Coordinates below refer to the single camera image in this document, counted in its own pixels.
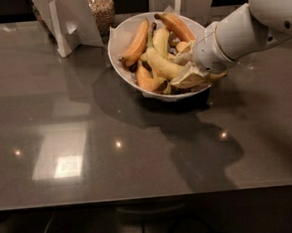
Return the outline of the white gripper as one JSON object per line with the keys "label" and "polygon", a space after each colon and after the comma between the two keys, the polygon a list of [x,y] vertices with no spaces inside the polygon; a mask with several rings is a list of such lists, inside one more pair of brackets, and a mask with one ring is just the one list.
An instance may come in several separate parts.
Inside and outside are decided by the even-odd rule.
{"label": "white gripper", "polygon": [[[189,51],[186,53],[178,52],[174,57],[173,62],[184,66],[184,69],[171,80],[173,87],[188,89],[199,86],[207,80],[208,72],[218,74],[229,70],[237,64],[234,59],[228,57],[221,49],[216,35],[217,26],[217,22],[211,23],[197,36],[195,43],[189,41],[191,42]],[[195,64],[189,62],[192,57]]]}

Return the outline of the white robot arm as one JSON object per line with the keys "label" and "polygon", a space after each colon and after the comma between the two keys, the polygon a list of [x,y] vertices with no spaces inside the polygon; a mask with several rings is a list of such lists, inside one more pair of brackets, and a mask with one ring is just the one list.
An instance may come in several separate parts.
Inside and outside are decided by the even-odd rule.
{"label": "white robot arm", "polygon": [[218,74],[246,55],[292,38],[292,0],[248,0],[221,21],[206,27],[178,64]]}

